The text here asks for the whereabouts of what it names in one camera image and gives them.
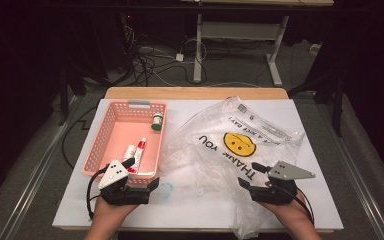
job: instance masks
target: human hand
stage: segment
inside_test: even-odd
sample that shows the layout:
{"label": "human hand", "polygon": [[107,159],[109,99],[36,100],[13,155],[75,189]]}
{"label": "human hand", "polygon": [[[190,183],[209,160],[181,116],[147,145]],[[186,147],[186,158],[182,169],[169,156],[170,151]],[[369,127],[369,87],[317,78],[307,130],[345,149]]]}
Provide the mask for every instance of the human hand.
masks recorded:
{"label": "human hand", "polygon": [[[304,196],[300,191],[296,197],[305,203]],[[259,202],[259,204],[274,213],[279,222],[288,230],[295,240],[318,240],[321,239],[310,221],[307,211],[295,200],[289,204],[274,205]]]}
{"label": "human hand", "polygon": [[98,197],[95,203],[92,225],[89,228],[85,240],[110,239],[126,217],[138,206],[139,205],[109,205],[102,197]]}

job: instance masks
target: white tabletop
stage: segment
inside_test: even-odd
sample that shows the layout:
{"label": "white tabletop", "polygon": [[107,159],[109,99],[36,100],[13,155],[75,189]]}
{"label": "white tabletop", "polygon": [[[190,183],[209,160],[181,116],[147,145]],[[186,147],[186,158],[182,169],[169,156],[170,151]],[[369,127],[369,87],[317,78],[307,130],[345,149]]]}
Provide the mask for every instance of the white tabletop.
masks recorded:
{"label": "white tabletop", "polygon": [[[101,100],[89,134],[67,185],[64,197],[55,216],[53,226],[63,229],[87,229],[89,221],[86,208],[86,190],[89,176],[81,172],[93,139],[98,132],[106,107],[111,99]],[[163,136],[169,139],[174,132],[194,114],[221,100],[166,100],[166,127]],[[243,100],[262,118],[284,129],[304,132],[301,119],[292,100]],[[316,174],[314,179],[296,180],[311,202],[318,231],[339,230],[343,225],[336,210],[331,193],[320,166],[305,136],[299,149],[297,166]],[[193,180],[193,169],[181,168],[161,177],[159,187],[151,193],[148,205],[141,205],[123,223],[121,228],[129,230],[166,231],[230,231],[235,203],[220,193],[199,196],[188,186]],[[91,196],[99,193],[93,185]],[[283,230],[277,219],[267,212],[267,221],[262,222],[261,231]]]}

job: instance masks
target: basket handle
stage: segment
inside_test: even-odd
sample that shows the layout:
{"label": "basket handle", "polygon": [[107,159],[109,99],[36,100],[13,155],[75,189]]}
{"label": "basket handle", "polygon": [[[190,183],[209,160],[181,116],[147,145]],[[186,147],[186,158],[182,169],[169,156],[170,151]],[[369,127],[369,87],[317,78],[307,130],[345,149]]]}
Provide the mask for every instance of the basket handle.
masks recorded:
{"label": "basket handle", "polygon": [[151,108],[149,100],[128,100],[129,108]]}

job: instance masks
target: small container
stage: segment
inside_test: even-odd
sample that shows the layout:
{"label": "small container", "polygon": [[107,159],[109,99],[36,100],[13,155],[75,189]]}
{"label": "small container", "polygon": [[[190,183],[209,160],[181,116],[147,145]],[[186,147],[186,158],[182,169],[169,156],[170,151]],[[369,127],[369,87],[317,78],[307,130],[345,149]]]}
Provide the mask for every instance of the small container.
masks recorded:
{"label": "small container", "polygon": [[129,158],[135,156],[136,147],[134,145],[127,146],[126,152],[124,153],[123,160],[126,161]]}
{"label": "small container", "polygon": [[154,131],[161,131],[163,123],[163,115],[161,113],[155,113],[152,120],[151,128]]}

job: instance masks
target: barcode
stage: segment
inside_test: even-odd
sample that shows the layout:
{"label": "barcode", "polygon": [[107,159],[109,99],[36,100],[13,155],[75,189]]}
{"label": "barcode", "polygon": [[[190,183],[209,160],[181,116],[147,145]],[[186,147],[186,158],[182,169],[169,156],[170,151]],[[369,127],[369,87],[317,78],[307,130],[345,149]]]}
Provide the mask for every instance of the barcode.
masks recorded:
{"label": "barcode", "polygon": [[242,104],[240,104],[240,105],[238,106],[238,110],[241,111],[241,112],[243,112],[243,113],[246,113],[246,111],[247,111],[246,107],[245,107],[244,105],[242,105]]}

